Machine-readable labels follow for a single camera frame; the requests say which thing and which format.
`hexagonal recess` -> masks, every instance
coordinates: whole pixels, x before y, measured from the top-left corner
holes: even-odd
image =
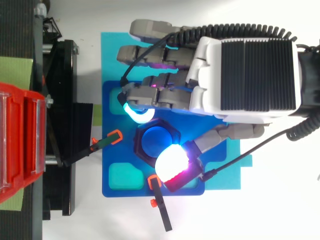
[[[146,154],[142,147],[142,137],[148,129],[154,127],[161,127],[166,129],[172,137],[172,144],[179,144],[181,138],[181,133],[177,129],[171,126],[167,121],[160,118],[156,118],[147,123],[140,124],[136,128],[133,151],[139,158],[141,158],[145,163],[153,168],[155,168],[157,158]]]

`white table surface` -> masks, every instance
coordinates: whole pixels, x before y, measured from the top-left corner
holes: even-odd
[[[318,45],[320,1],[286,0],[51,0],[64,39],[80,47],[77,101],[101,104],[101,32],[127,32],[135,19],[174,26],[256,23],[285,28],[296,43]],[[244,140],[244,152],[301,121],[281,119],[260,139]],[[92,128],[100,138],[101,127]],[[52,211],[43,222],[44,240],[319,240],[320,131],[298,142],[280,137],[254,152],[242,168],[241,190],[201,196],[165,197],[173,230],[165,232],[151,197],[102,195],[102,153],[76,165],[76,208],[72,216]]]

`cyan light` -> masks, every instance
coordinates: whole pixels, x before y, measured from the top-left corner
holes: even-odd
[[[123,109],[130,116],[130,118],[132,118],[132,120],[138,124],[145,124],[149,122],[155,115],[155,109],[153,108],[149,108],[142,114],[136,113],[129,107],[127,102],[123,105]]]
[[[169,181],[189,166],[189,158],[179,144],[168,146],[155,162],[155,173],[162,182]]]

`red storage bin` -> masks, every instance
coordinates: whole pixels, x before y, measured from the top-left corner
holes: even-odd
[[[0,83],[0,203],[45,170],[46,115],[44,96]]]

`metal rod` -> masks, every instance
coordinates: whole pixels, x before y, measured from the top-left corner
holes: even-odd
[[[50,54],[53,44],[43,44],[42,45],[42,53],[43,54]]]
[[[54,155],[46,155],[45,156],[45,165],[57,165],[58,161]]]

